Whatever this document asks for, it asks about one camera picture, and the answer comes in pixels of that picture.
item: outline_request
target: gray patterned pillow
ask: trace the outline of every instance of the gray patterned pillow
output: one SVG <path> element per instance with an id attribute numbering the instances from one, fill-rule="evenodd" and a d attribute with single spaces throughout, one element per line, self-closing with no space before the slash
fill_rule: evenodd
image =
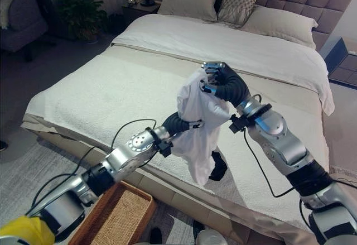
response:
<path id="1" fill-rule="evenodd" d="M 256 0 L 222 0 L 218 21 L 242 26 L 251 14 Z"/>

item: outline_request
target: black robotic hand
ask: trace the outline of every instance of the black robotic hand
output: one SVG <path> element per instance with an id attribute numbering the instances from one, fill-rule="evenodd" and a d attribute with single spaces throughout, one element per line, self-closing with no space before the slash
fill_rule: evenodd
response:
<path id="1" fill-rule="evenodd" d="M 179 114 L 176 112 L 169 116 L 164 122 L 163 126 L 168 131 L 170 136 L 173 136 L 177 133 L 187 131 L 188 129 L 200 128 L 203 126 L 203 121 L 188 122 L 184 121 L 179 117 Z"/>
<path id="2" fill-rule="evenodd" d="M 201 90 L 232 103 L 237 107 L 250 96 L 243 79 L 224 62 L 206 62 L 202 65 L 208 75 L 208 83 L 201 80 Z"/>

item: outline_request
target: gray armchair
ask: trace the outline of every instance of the gray armchair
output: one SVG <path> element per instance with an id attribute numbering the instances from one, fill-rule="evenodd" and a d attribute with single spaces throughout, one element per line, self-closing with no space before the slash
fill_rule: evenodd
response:
<path id="1" fill-rule="evenodd" d="M 1 49 L 16 52 L 27 45 L 25 59 L 32 60 L 28 44 L 48 30 L 36 0 L 13 0 L 8 16 L 9 28 L 1 29 Z"/>

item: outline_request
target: white duvet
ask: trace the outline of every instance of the white duvet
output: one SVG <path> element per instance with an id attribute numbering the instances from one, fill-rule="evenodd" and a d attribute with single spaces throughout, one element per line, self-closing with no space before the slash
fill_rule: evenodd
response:
<path id="1" fill-rule="evenodd" d="M 314 49 L 300 44 L 162 15 L 137 19 L 113 42 L 201 61 L 224 61 L 233 69 L 317 92 L 328 116 L 335 109 L 324 60 Z"/>
<path id="2" fill-rule="evenodd" d="M 176 110 L 176 94 L 200 67 L 198 62 L 220 60 L 239 71 L 268 77 L 242 74 L 251 93 L 260 93 L 265 103 L 271 103 L 274 110 L 285 117 L 291 132 L 302 140 L 324 168 L 328 168 L 319 99 L 327 114 L 334 110 L 334 104 L 326 65 L 313 49 L 222 25 L 160 15 L 136 20 L 115 38 L 114 43 L 117 46 L 108 48 L 33 97 L 26 115 L 41 118 L 45 123 L 37 128 L 39 123 L 26 120 L 25 116 L 23 126 L 58 132 L 85 142 L 95 140 L 109 146 L 117 129 L 128 121 L 146 117 L 162 123 Z M 135 46 L 135 49 L 123 45 Z M 180 60 L 160 52 L 191 60 Z M 298 194 L 291 192 L 281 199 L 274 199 L 242 135 L 233 136 L 228 125 L 221 127 L 218 143 L 229 167 L 223 181 L 209 182 L 205 187 L 196 185 L 184 160 L 174 156 L 163 158 L 158 155 L 153 159 L 152 167 L 227 200 L 231 204 L 224 209 L 233 214 L 239 204 L 306 229 L 297 208 Z M 131 134 L 147 126 L 151 125 L 132 125 L 119 135 L 118 142 L 125 142 Z M 286 190 L 288 181 L 273 167 L 260 147 L 251 139 L 249 142 L 275 192 Z"/>

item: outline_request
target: black cable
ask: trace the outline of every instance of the black cable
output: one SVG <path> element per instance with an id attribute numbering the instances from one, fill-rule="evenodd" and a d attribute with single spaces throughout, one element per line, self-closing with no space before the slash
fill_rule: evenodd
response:
<path id="1" fill-rule="evenodd" d="M 253 98 L 255 98 L 256 96 L 259 97 L 259 102 L 261 103 L 262 102 L 262 96 L 259 93 L 257 93 L 255 95 L 253 95 Z"/>
<path id="2" fill-rule="evenodd" d="M 339 181 L 339 180 L 334 180 L 334 181 L 339 182 L 340 184 L 351 186 L 354 189 L 357 189 L 357 186 L 348 183 L 348 182 L 352 182 L 352 181 L 348 181 L 348 182 L 343 182 L 343 181 Z"/>
<path id="3" fill-rule="evenodd" d="M 157 121 L 153 118 L 143 118 L 143 119 L 136 119 L 135 121 L 130 121 L 124 125 L 121 126 L 121 128 L 117 131 L 117 133 L 115 134 L 114 138 L 113 138 L 113 141 L 112 141 L 112 144 L 110 146 L 110 151 L 113 151 L 113 146 L 114 146 L 114 142 L 115 142 L 115 139 L 117 138 L 119 132 L 125 127 L 125 126 L 128 126 L 129 124 L 131 123 L 134 123 L 134 122 L 138 122 L 138 121 L 154 121 L 154 126 L 152 128 L 155 128 L 156 126 L 156 123 Z"/>
<path id="4" fill-rule="evenodd" d="M 148 161 L 146 161 L 144 164 L 140 165 L 138 168 L 141 168 L 141 167 L 145 166 L 146 164 L 148 164 L 148 163 L 152 160 L 152 158 L 156 155 L 157 152 L 158 152 L 158 151 L 156 151 L 156 152 L 154 153 L 154 155 L 152 155 L 151 158 L 148 159 Z"/>
<path id="5" fill-rule="evenodd" d="M 279 195 L 275 195 L 275 194 L 274 194 L 273 189 L 272 189 L 272 187 L 270 186 L 270 183 L 269 183 L 269 180 L 268 180 L 268 178 L 267 178 L 266 173 L 264 172 L 262 166 L 260 165 L 260 162 L 259 162 L 257 156 L 255 155 L 255 153 L 253 152 L 252 148 L 250 147 L 250 145 L 249 145 L 249 143 L 248 143 L 248 141 L 247 141 L 247 137 L 246 137 L 246 135 L 245 135 L 245 132 L 246 132 L 246 128 L 244 128 L 244 130 L 243 130 L 243 136 L 244 136 L 245 143 L 247 144 L 247 146 L 249 147 L 249 149 L 250 149 L 251 153 L 253 154 L 255 160 L 257 161 L 258 166 L 259 166 L 260 170 L 262 171 L 262 173 L 263 173 L 263 175 L 264 175 L 264 178 L 265 178 L 266 181 L 267 181 L 267 184 L 268 184 L 268 186 L 269 186 L 270 192 L 272 193 L 273 197 L 274 197 L 274 198 L 280 198 L 280 197 L 282 197 L 282 196 L 288 194 L 288 193 L 291 192 L 292 190 L 294 190 L 295 187 L 293 186 L 292 188 L 290 188 L 289 190 L 285 191 L 284 193 L 281 193 L 281 194 L 279 194 Z"/>
<path id="6" fill-rule="evenodd" d="M 46 187 L 46 185 L 48 185 L 50 182 L 52 182 L 53 180 L 55 180 L 55 179 L 57 179 L 57 178 L 59 178 L 59 177 L 69 176 L 69 175 L 71 175 L 71 174 L 58 174 L 58 175 L 52 177 L 52 178 L 51 178 L 50 180 L 48 180 L 47 182 L 45 182 L 44 185 L 41 186 L 41 188 L 37 191 L 35 197 L 33 198 L 31 207 L 33 207 L 33 206 L 35 205 L 36 200 L 37 200 L 37 198 L 38 198 L 38 195 L 41 193 L 41 191 L 43 191 L 43 189 Z"/>
<path id="7" fill-rule="evenodd" d="M 303 221 L 305 222 L 305 224 L 307 225 L 307 227 L 309 227 L 309 229 L 312 231 L 311 229 L 311 226 L 307 223 L 306 219 L 305 219 L 305 216 L 303 216 L 303 213 L 302 213 L 302 200 L 300 199 L 299 200 L 299 210 L 300 210 L 300 215 L 301 215 L 301 218 L 303 219 Z"/>
<path id="8" fill-rule="evenodd" d="M 44 200 L 45 197 L 47 197 L 48 195 L 50 195 L 55 189 L 57 189 L 60 185 L 62 185 L 65 181 L 67 181 L 68 179 L 70 179 L 72 176 L 75 175 L 75 173 L 78 171 L 80 164 L 82 163 L 82 160 L 85 159 L 85 157 L 87 157 L 87 155 L 89 154 L 90 151 L 92 151 L 93 149 L 98 148 L 100 150 L 102 150 L 100 147 L 98 146 L 93 146 L 92 148 L 90 148 L 79 160 L 77 167 L 74 169 L 74 171 L 66 178 L 64 179 L 61 183 L 59 183 L 58 185 L 56 185 L 54 188 L 52 188 L 49 192 L 47 192 L 37 203 L 35 203 L 34 205 L 32 205 L 30 207 L 30 209 L 27 211 L 27 213 L 25 215 L 27 215 L 30 211 L 32 211 L 34 209 L 34 207 L 36 207 L 41 201 Z"/>
<path id="9" fill-rule="evenodd" d="M 138 122 L 138 121 L 154 121 L 154 125 L 153 125 L 153 128 L 155 128 L 156 126 L 156 123 L 157 121 L 155 119 L 152 119 L 152 118 L 145 118 L 145 119 L 136 119 L 135 121 L 130 121 L 126 124 L 124 124 L 123 126 L 121 126 L 121 128 L 117 131 L 117 133 L 115 134 L 114 138 L 113 138 L 113 141 L 112 141 L 112 145 L 110 146 L 110 151 L 113 151 L 113 146 L 114 146 L 114 142 L 115 142 L 115 139 L 117 138 L 119 132 L 125 127 L 125 126 L 128 126 L 129 124 L 131 123 L 134 123 L 134 122 Z M 76 172 L 78 171 L 79 169 L 79 166 L 81 165 L 82 161 L 85 159 L 85 157 L 87 157 L 87 155 L 89 154 L 90 151 L 92 151 L 93 149 L 95 148 L 98 148 L 100 150 L 102 150 L 100 147 L 97 147 L 97 146 L 93 146 L 91 149 L 89 149 L 83 156 L 82 158 L 79 160 L 78 164 L 77 164 L 77 167 L 75 168 L 75 170 L 70 173 L 70 174 L 60 174 L 60 175 L 56 175 L 54 177 L 52 177 L 49 181 L 45 182 L 41 188 L 37 191 L 35 197 L 33 198 L 33 201 L 32 201 L 32 204 L 31 204 L 31 208 L 27 211 L 26 215 L 32 211 L 34 209 L 35 206 L 38 205 L 38 203 L 40 203 L 41 201 L 44 200 L 45 197 L 47 197 L 49 194 L 51 194 L 56 188 L 58 188 L 60 185 L 62 185 L 65 181 L 67 181 L 68 179 L 70 179 L 72 176 L 76 175 Z M 151 156 L 151 158 L 149 158 L 149 160 L 147 162 L 145 162 L 144 164 L 142 164 L 141 166 L 139 167 L 142 167 L 142 166 L 145 166 L 146 164 L 148 164 L 152 158 L 154 157 L 154 155 Z M 46 193 L 39 201 L 36 202 L 39 194 L 43 191 L 43 189 L 50 183 L 52 182 L 53 180 L 59 178 L 59 177 L 62 177 L 62 176 L 67 176 L 67 178 L 63 179 L 62 182 L 60 182 L 57 186 L 55 186 L 54 188 L 52 188 L 48 193 Z"/>

